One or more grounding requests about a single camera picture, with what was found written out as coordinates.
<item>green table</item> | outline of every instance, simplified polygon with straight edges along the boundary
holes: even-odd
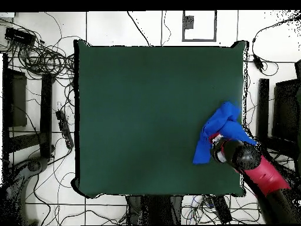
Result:
[[[89,197],[242,195],[240,175],[229,165],[192,159],[204,123],[221,103],[242,106],[245,48],[246,42],[220,48],[75,41],[74,189]]]

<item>blue towel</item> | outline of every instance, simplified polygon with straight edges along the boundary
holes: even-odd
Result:
[[[236,120],[239,113],[240,109],[229,101],[224,102],[222,106],[216,110],[200,133],[200,140],[196,146],[195,156],[192,161],[194,164],[205,164],[209,162],[211,149],[209,137],[217,132],[224,137],[256,145],[256,141],[250,139],[242,126],[237,123]]]

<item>white floor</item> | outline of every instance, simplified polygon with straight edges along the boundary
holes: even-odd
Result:
[[[79,36],[80,38],[87,40],[92,45],[147,45],[143,36],[134,26],[130,17],[126,12],[88,12],[86,18],[86,12],[48,12],[58,22],[47,15],[44,12],[38,13],[17,13],[14,18],[14,23],[38,32],[42,40],[45,41],[45,45],[55,44],[61,37],[61,33],[58,25],[61,28],[62,36]],[[137,22],[138,27],[147,37],[149,43],[154,46],[160,45],[161,35],[161,11],[148,11],[148,12],[130,12],[134,20]],[[165,25],[163,24],[162,30],[162,42],[164,46],[189,46],[189,45],[214,45],[214,46],[231,46],[237,40],[245,40],[250,43],[249,53],[253,54],[252,40],[260,29],[275,24],[281,20],[288,19],[289,14],[283,11],[218,11],[218,31],[216,42],[182,42],[182,11],[167,11],[165,16]],[[248,73],[250,75],[250,95],[247,100],[247,109],[253,107],[250,97],[252,97],[253,103],[257,104],[257,86],[260,78],[270,79],[270,99],[273,98],[273,89],[276,82],[285,81],[289,79],[295,79],[295,67],[292,62],[296,62],[301,59],[300,51],[300,23],[294,24],[292,22],[282,24],[275,28],[270,28],[262,31],[257,36],[254,52],[258,56],[279,62],[279,70],[276,75],[272,77],[266,77],[261,74],[254,66],[253,63],[248,63]],[[3,33],[0,32],[0,43],[3,44]],[[60,41],[59,47],[65,51],[67,55],[73,54],[73,40],[76,37],[64,38]],[[18,60],[14,60],[15,65],[18,65]],[[273,63],[268,63],[266,74],[273,74],[276,71],[276,67]],[[62,85],[68,85],[68,79],[60,80]],[[26,99],[36,99],[39,103],[41,97],[35,95],[41,92],[41,81],[28,80],[28,92]],[[55,82],[53,85],[53,109],[57,110],[60,107],[60,103],[65,103],[65,95],[63,93],[64,88]],[[273,101],[269,104],[269,134],[271,131],[272,114],[273,114]],[[35,101],[29,101],[26,109],[29,117],[31,117],[34,126],[39,131],[39,106]],[[69,123],[74,123],[72,107],[66,109],[66,113],[69,116]],[[247,113],[247,122],[251,121],[253,111]],[[254,112],[252,122],[250,123],[250,130],[255,135],[256,127],[256,111]],[[61,138],[59,133],[58,122],[55,115],[53,115],[52,121],[52,142],[56,143]],[[74,131],[74,125],[70,126],[71,131]],[[25,128],[14,128],[18,132],[14,132],[14,136],[24,134],[21,131],[32,131],[30,123]],[[17,163],[25,158],[35,150],[38,146],[28,148],[22,151],[10,155],[10,160]],[[56,158],[64,156],[68,152],[63,139],[59,140],[56,145]],[[54,220],[55,213],[58,212],[56,207],[59,204],[59,222],[63,222],[62,225],[101,225],[107,222],[105,218],[99,218],[92,212],[78,215],[76,217],[68,217],[69,215],[76,215],[84,213],[85,210],[92,210],[95,213],[108,217],[110,219],[120,219],[126,210],[126,201],[123,196],[111,196],[102,195],[99,198],[93,200],[85,199],[78,195],[70,188],[70,180],[74,177],[75,172],[75,153],[66,157],[63,161],[56,162],[46,169],[39,177],[37,195],[45,202],[50,203],[51,213],[47,217],[45,224],[58,225]],[[59,182],[53,175],[53,169],[58,181],[64,185],[59,187]],[[41,222],[48,213],[48,207],[42,204],[33,195],[33,187],[36,184],[37,177],[33,177],[27,188],[26,209],[28,217],[32,219],[38,219]],[[185,196],[182,205],[198,206],[197,202],[192,204],[193,197]],[[244,206],[245,209],[251,210],[236,210],[240,206]],[[232,215],[237,220],[253,220],[258,217],[256,198],[249,191],[247,196],[240,198],[231,198]],[[189,208],[183,208],[182,214],[185,218],[189,217]],[[206,221],[208,218],[203,216],[202,221]],[[262,218],[258,220],[258,223],[264,223]],[[186,224],[186,220],[182,218],[182,224]]]

